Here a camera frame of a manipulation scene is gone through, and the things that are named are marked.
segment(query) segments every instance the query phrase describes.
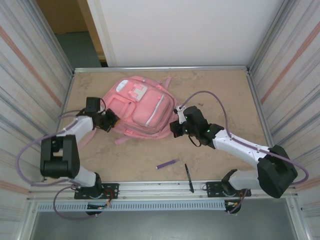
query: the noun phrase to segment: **gray floor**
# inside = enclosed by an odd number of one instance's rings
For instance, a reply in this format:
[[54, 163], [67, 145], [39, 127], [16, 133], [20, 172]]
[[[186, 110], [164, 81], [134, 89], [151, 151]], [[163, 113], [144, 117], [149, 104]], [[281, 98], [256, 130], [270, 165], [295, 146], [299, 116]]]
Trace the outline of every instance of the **gray floor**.
[[101, 64], [89, 32], [55, 34], [73, 68], [100, 68]]
[[[83, 216], [84, 213], [69, 213]], [[284, 199], [247, 199], [238, 216], [224, 211], [103, 212], [68, 221], [38, 213], [33, 240], [296, 240]]]

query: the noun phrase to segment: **metal wall panel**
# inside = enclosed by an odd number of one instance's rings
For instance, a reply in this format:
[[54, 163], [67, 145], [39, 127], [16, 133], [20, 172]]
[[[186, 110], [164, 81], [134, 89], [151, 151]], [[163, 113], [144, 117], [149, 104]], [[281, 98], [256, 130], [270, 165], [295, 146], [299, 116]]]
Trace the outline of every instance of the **metal wall panel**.
[[[72, 68], [32, 0], [0, 1], [0, 239], [14, 239], [29, 185], [15, 157], [30, 141], [57, 128]], [[41, 178], [40, 145], [22, 155], [21, 170]]]
[[310, 173], [296, 188], [312, 234], [320, 237], [320, 1], [291, 2], [250, 69], [274, 143]]

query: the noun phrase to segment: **vent grille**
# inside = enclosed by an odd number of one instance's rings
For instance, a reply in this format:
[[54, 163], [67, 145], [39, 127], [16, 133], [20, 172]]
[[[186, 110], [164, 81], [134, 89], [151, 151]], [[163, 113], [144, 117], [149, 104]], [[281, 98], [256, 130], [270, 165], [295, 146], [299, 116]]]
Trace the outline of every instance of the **vent grille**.
[[[91, 202], [92, 205], [103, 206], [104, 202]], [[59, 212], [95, 212], [87, 209], [88, 202], [58, 202]], [[183, 200], [183, 201], [114, 201], [111, 206], [99, 211], [172, 211], [172, 210], [226, 210], [224, 200]], [[53, 212], [52, 202], [43, 202], [38, 212]]]

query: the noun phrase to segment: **white wall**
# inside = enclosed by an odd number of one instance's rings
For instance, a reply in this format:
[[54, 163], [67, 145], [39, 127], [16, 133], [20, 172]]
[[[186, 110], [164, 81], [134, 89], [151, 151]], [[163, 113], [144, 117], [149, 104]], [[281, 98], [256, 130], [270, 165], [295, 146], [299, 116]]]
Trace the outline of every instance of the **white wall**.
[[88, 0], [109, 66], [248, 65], [283, 0]]

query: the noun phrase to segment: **black pen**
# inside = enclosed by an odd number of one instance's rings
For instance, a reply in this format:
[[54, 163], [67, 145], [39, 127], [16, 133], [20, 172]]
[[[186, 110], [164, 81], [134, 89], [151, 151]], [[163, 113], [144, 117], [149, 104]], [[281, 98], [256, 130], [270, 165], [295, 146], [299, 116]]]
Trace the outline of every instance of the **black pen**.
[[191, 191], [192, 193], [194, 193], [195, 190], [194, 190], [194, 186], [192, 185], [192, 181], [191, 181], [191, 177], [190, 177], [190, 173], [189, 173], [187, 164], [185, 164], [184, 166], [185, 166], [186, 174], [188, 175], [188, 179], [189, 179], [190, 191]]

